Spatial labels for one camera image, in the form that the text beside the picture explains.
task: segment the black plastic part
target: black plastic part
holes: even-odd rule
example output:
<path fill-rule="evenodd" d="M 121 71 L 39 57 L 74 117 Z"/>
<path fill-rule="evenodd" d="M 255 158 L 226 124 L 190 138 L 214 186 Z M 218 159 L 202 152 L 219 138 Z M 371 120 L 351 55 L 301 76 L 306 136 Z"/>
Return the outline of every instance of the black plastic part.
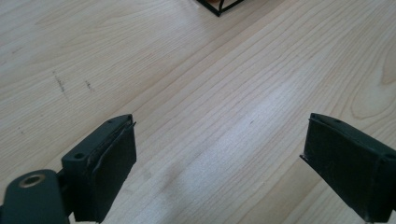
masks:
<path fill-rule="evenodd" d="M 224 0 L 220 0 L 219 2 L 219 8 L 213 7 L 210 3 L 208 3 L 206 0 L 197 0 L 199 3 L 201 3 L 204 7 L 209 9 L 209 11 L 213 12 L 216 16 L 221 16 L 221 13 L 231 9 L 232 7 L 238 5 L 239 3 L 243 2 L 244 0 L 237 0 L 228 5 L 227 7 L 224 6 Z"/>
<path fill-rule="evenodd" d="M 108 120 L 63 158 L 76 221 L 102 222 L 136 162 L 132 115 Z"/>
<path fill-rule="evenodd" d="M 2 210 L 2 224 L 69 223 L 57 175 L 51 170 L 34 171 L 12 181 Z"/>
<path fill-rule="evenodd" d="M 301 156 L 366 222 L 394 209 L 396 152 L 338 119 L 312 114 Z"/>
<path fill-rule="evenodd" d="M 73 201 L 72 192 L 70 185 L 66 181 L 64 176 L 64 170 L 61 170 L 58 174 L 58 183 L 64 200 L 64 213 L 69 217 L 73 212 Z"/>

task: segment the scratch mark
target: scratch mark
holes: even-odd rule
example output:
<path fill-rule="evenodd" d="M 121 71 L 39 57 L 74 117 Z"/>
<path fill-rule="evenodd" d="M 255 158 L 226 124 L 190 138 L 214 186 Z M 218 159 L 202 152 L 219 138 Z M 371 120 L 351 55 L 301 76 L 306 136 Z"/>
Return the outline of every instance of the scratch mark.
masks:
<path fill-rule="evenodd" d="M 21 49 L 22 49 L 22 47 L 15 49 L 14 51 L 12 51 L 12 54 L 15 54 L 16 52 L 20 51 Z"/>
<path fill-rule="evenodd" d="M 57 76 L 55 76 L 55 79 L 58 82 L 58 85 L 61 88 L 61 92 L 64 94 L 64 97 L 66 98 L 67 101 L 69 101 L 69 98 L 67 97 L 65 89 L 64 89 L 64 83 Z"/>
<path fill-rule="evenodd" d="M 21 134 L 24 134 L 23 130 L 21 130 L 21 127 L 18 127 L 18 130 L 20 130 Z"/>
<path fill-rule="evenodd" d="M 64 83 L 57 76 L 55 76 L 55 79 L 58 82 L 58 85 L 61 88 L 61 91 L 64 93 Z"/>
<path fill-rule="evenodd" d="M 89 81 L 85 80 L 85 85 L 87 85 L 87 88 L 88 88 L 90 91 L 94 91 L 94 89 L 91 87 L 91 83 L 90 83 Z"/>

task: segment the wooden table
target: wooden table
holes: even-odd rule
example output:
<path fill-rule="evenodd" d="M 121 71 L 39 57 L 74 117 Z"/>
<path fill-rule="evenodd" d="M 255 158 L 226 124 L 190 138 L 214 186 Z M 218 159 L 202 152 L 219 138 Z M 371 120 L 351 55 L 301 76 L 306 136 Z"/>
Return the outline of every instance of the wooden table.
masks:
<path fill-rule="evenodd" d="M 396 148 L 394 0 L 8 0 L 0 24 L 2 200 L 132 113 L 105 223 L 363 223 L 298 158 L 309 114 Z"/>

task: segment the screw hole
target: screw hole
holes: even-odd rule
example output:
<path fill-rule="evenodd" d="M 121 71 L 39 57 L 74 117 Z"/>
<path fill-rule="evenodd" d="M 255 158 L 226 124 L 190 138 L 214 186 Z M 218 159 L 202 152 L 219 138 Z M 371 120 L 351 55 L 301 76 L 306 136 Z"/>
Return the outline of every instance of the screw hole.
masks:
<path fill-rule="evenodd" d="M 30 175 L 20 182 L 20 187 L 27 189 L 41 183 L 46 177 L 44 175 Z"/>
<path fill-rule="evenodd" d="M 78 153 L 75 155 L 75 159 L 82 159 L 84 156 L 84 153 Z"/>

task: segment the light wood surface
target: light wood surface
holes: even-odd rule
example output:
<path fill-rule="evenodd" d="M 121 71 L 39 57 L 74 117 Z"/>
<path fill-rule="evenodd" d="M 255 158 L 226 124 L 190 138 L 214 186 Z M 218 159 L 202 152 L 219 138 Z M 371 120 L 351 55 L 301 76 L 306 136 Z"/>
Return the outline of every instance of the light wood surface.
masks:
<path fill-rule="evenodd" d="M 0 2 L 1 200 L 132 113 L 105 223 L 364 223 L 298 158 L 311 112 L 396 148 L 394 0 Z"/>

